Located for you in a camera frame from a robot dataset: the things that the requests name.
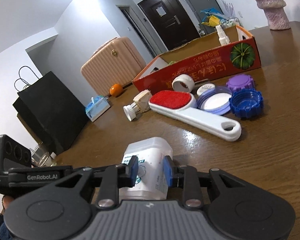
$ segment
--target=white plastic ring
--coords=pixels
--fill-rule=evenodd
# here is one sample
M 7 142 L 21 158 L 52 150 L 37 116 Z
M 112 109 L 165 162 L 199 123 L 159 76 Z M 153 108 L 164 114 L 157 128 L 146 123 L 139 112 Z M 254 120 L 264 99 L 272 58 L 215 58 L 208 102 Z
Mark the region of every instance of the white plastic ring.
M 194 81 L 192 77 L 182 74 L 173 80 L 172 88 L 175 91 L 190 93 L 194 88 Z

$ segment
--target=door frame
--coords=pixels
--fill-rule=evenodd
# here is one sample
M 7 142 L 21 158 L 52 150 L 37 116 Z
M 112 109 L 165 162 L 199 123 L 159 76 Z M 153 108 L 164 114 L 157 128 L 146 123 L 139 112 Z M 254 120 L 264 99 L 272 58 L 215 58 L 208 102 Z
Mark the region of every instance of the door frame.
M 145 12 L 145 10 L 144 10 L 144 9 L 142 8 L 142 6 L 140 5 L 143 1 L 145 1 L 145 0 L 142 0 L 142 1 L 138 2 L 138 6 L 139 6 L 140 10 L 142 11 L 142 13 L 144 14 L 144 16 L 146 17 L 147 21 L 152 25 L 152 28 L 156 31 L 156 33 L 158 34 L 158 36 L 159 36 L 160 39 L 162 40 L 161 36 L 159 35 L 159 33 L 157 32 L 157 30 L 156 30 L 155 27 L 153 26 L 152 22 L 149 20 L 147 14 L 146 14 L 146 12 Z M 190 16 L 189 16 L 189 14 L 187 13 L 186 9 L 182 6 L 182 4 L 180 3 L 179 0 L 176 0 L 176 1 L 177 1 L 178 5 L 180 5 L 181 8 L 183 8 L 183 10 L 185 11 L 185 13 L 186 13 L 187 16 L 189 17 L 191 24 L 192 24 L 192 25 L 194 26 L 194 28 L 197 30 L 197 28 L 195 27 L 194 23 L 192 22 L 192 20 L 191 20 L 191 18 L 190 18 Z
M 162 53 L 161 49 L 159 48 L 159 46 L 157 45 L 157 43 L 155 42 L 155 40 L 153 39 L 153 37 L 151 36 L 151 34 L 149 33 L 149 31 L 147 30 L 147 28 L 143 25 L 143 23 L 140 20 L 140 18 L 138 17 L 138 15 L 134 12 L 134 10 L 132 9 L 132 7 L 130 5 L 116 5 L 116 6 L 120 10 L 120 13 L 122 13 L 122 15 L 125 17 L 125 19 L 127 20 L 128 24 L 131 26 L 131 28 L 133 29 L 133 31 L 141 39 L 141 41 L 142 41 L 142 39 L 146 40 L 146 42 L 148 43 L 148 45 L 150 46 L 150 48 L 152 50 L 152 51 L 150 51 L 147 48 L 147 50 L 149 51 L 149 53 L 153 57 L 156 57 L 157 55 L 160 55 Z M 129 15 L 129 17 L 133 21 L 132 24 L 130 23 L 129 19 L 125 16 L 125 14 L 122 12 L 122 10 L 125 10 L 127 12 L 127 14 Z

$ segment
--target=pink vase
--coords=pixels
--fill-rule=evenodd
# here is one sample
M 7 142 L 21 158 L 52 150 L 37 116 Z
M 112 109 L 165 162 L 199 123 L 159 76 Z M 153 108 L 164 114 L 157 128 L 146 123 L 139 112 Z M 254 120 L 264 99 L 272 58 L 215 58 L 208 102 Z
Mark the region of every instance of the pink vase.
M 288 17 L 283 9 L 287 4 L 284 0 L 256 0 L 268 19 L 270 30 L 286 30 L 290 28 Z

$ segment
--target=pumpkin image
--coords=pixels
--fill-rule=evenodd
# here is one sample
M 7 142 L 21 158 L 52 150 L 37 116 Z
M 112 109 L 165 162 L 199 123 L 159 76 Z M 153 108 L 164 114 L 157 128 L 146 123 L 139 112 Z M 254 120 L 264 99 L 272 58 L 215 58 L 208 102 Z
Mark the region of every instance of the pumpkin image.
M 242 42 L 232 47 L 230 59 L 236 68 L 246 70 L 253 65 L 256 55 L 250 44 Z

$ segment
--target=doorway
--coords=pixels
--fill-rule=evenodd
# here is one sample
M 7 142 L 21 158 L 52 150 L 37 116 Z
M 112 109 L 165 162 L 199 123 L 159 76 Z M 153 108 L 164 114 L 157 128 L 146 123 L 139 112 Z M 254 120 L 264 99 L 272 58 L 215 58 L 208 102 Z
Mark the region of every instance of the doorway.
M 138 5 L 168 50 L 200 37 L 178 0 L 143 0 Z
M 118 6 L 118 8 L 146 46 L 151 56 L 155 58 L 157 55 L 160 55 L 162 51 L 132 8 L 130 6 Z

